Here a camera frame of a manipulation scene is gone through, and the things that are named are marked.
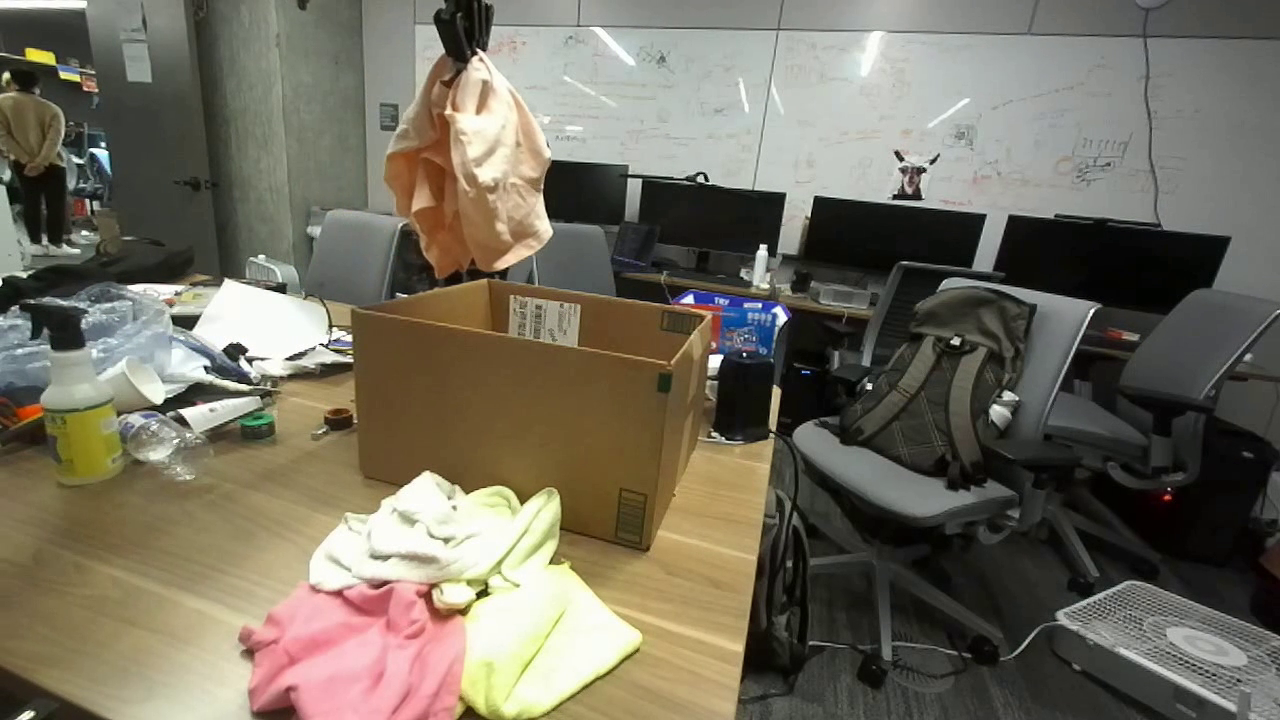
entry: gray backpack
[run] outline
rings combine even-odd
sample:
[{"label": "gray backpack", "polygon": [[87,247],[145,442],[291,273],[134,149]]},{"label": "gray backpack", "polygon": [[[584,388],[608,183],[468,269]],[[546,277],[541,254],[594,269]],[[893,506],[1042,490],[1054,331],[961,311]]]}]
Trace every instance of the gray backpack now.
[{"label": "gray backpack", "polygon": [[864,445],[948,490],[985,485],[985,449],[1015,413],[1037,305],[995,290],[943,290],[916,305],[907,342],[841,413]]}]

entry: pink cloth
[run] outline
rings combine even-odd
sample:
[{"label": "pink cloth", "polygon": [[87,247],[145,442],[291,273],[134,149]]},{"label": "pink cloth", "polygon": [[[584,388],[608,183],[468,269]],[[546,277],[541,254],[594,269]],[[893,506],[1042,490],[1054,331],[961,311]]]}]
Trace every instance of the pink cloth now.
[{"label": "pink cloth", "polygon": [[311,720],[458,720],[464,619],[435,616],[417,583],[295,587],[259,627],[241,634],[254,655],[254,712],[295,707]]}]

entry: pile of clothes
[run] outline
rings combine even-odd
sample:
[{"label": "pile of clothes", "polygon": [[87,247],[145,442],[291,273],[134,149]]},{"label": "pile of clothes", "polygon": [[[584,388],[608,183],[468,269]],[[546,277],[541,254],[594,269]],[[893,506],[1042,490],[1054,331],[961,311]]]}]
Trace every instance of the pile of clothes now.
[{"label": "pile of clothes", "polygon": [[546,715],[641,650],[570,563],[559,492],[459,492],[417,477],[373,517],[344,517],[309,583],[241,634],[254,712]]}]

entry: plastic bottle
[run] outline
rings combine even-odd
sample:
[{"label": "plastic bottle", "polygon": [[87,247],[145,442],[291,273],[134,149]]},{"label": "plastic bottle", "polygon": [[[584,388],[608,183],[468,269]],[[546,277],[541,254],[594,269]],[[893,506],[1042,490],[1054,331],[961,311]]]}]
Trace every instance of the plastic bottle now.
[{"label": "plastic bottle", "polygon": [[751,290],[768,290],[768,243],[758,247],[751,262]]},{"label": "plastic bottle", "polygon": [[64,485],[101,485],[126,470],[120,415],[112,388],[97,381],[85,352],[79,305],[31,302],[36,331],[49,331],[49,388],[41,392],[44,434]]}]

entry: person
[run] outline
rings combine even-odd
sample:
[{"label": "person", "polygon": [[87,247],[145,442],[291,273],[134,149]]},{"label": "person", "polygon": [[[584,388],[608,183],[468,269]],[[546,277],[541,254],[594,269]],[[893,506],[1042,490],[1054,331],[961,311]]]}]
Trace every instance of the person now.
[{"label": "person", "polygon": [[0,154],[13,161],[19,183],[27,242],[67,243],[67,169],[64,169],[64,111],[41,96],[31,66],[7,71],[13,91],[0,91]]}]

